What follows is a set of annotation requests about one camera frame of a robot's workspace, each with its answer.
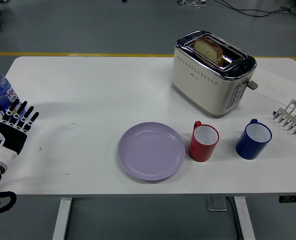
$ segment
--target mug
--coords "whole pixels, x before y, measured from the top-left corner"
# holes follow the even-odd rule
[[[272,131],[266,125],[252,119],[237,142],[236,151],[244,159],[255,159],[272,137]]]
[[[189,156],[197,162],[207,161],[218,141],[219,133],[213,126],[196,121],[189,145]]]

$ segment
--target metal toast rack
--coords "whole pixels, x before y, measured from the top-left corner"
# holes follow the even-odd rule
[[[288,125],[287,131],[294,129],[292,134],[296,134],[296,100],[291,100],[285,109],[280,107],[277,111],[274,111],[272,119],[278,117],[278,124],[283,122],[283,127]]]

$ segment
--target table surface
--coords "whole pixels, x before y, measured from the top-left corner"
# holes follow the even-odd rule
[[[296,62],[258,58],[257,67],[296,83]],[[22,101],[40,112],[25,146],[7,166],[0,191],[18,195],[296,193],[296,135],[272,119],[284,107],[247,89],[240,104],[211,118],[171,84],[171,57],[19,57],[6,77]],[[254,160],[235,145],[252,118],[271,142]],[[206,162],[187,151],[195,121],[214,126],[220,140]],[[138,179],[118,161],[121,136],[134,125],[159,122],[182,137],[181,168],[157,182]]]

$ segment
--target red mug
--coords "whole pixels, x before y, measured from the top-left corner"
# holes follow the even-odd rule
[[[189,145],[189,156],[197,162],[207,161],[218,141],[219,133],[213,126],[196,121]]]

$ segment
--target robotic hand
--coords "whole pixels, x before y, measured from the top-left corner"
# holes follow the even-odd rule
[[[0,179],[1,175],[7,170],[9,161],[19,155],[23,149],[27,132],[39,115],[36,112],[28,120],[34,107],[31,106],[26,113],[23,113],[26,105],[26,101],[20,104],[19,99],[16,99],[0,121]]]
[[[36,112],[28,119],[34,107],[31,106],[27,112],[24,112],[26,105],[26,101],[20,104],[19,99],[16,99],[0,121],[0,180],[7,170],[9,161],[19,155],[23,149],[27,132],[39,115],[39,112]],[[7,205],[0,207],[0,214],[11,209],[16,203],[17,196],[14,192],[0,192],[0,198],[6,197],[9,197],[10,201]]]

